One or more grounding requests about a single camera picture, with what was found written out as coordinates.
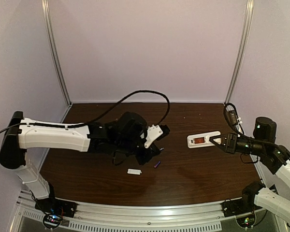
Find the white remote control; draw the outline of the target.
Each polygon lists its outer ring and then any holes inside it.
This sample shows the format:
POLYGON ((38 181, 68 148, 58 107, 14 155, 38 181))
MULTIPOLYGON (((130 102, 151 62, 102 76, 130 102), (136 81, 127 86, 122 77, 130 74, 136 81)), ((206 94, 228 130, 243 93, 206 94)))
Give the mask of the white remote control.
POLYGON ((212 131, 187 136, 187 145, 189 149, 214 146, 210 142, 210 137, 221 135, 220 131, 212 131))

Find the white battery cover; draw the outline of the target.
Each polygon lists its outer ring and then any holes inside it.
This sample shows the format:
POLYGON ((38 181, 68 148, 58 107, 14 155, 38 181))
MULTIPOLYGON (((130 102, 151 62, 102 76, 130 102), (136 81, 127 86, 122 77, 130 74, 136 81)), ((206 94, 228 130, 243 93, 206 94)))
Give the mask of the white battery cover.
POLYGON ((128 169, 127 174, 132 174, 132 175, 141 175, 142 171, 139 169, 128 169))

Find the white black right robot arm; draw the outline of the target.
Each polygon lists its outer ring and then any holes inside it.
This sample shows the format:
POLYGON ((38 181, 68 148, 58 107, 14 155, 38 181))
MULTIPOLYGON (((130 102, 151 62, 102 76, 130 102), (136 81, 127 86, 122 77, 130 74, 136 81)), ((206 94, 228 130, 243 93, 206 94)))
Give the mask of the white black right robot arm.
MULTIPOLYGON (((234 130, 233 133, 211 136, 209 140, 225 153, 259 157, 260 162, 290 188, 290 151, 275 144, 276 128, 277 124, 270 118, 258 117, 253 137, 234 130)), ((238 209, 246 214, 255 206, 268 210, 290 225, 290 201, 259 182, 253 182, 243 189, 238 209)))

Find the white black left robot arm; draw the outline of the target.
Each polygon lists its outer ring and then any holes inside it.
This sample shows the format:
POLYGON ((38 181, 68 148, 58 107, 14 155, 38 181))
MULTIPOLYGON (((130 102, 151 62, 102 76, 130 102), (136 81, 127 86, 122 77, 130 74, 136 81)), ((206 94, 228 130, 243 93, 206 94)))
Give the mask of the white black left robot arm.
POLYGON ((40 176, 39 171, 26 158, 29 148, 75 150, 91 154, 123 154, 135 156, 140 165, 160 154, 154 144, 162 138, 160 125, 149 126, 136 113, 126 112, 110 123, 88 122, 56 124, 24 118, 21 111, 14 112, 4 134, 0 148, 0 165, 14 170, 33 194, 38 206, 54 215, 60 210, 53 186, 40 176))

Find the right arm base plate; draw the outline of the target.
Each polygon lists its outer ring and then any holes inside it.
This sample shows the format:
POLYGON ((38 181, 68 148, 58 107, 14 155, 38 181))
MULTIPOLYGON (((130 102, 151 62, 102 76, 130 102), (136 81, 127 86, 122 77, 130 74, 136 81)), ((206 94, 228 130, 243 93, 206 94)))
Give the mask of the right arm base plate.
POLYGON ((262 209, 260 206, 246 206, 242 198, 225 199, 220 203, 225 218, 242 214, 252 214, 256 210, 262 209))

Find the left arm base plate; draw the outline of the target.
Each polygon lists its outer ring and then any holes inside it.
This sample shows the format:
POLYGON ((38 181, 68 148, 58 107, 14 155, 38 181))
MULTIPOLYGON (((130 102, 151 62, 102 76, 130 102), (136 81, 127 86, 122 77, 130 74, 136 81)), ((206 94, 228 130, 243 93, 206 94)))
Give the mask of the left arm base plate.
POLYGON ((52 213, 58 216, 73 218, 76 212, 77 203, 60 200, 57 198, 46 198, 35 200, 35 208, 43 213, 52 213))

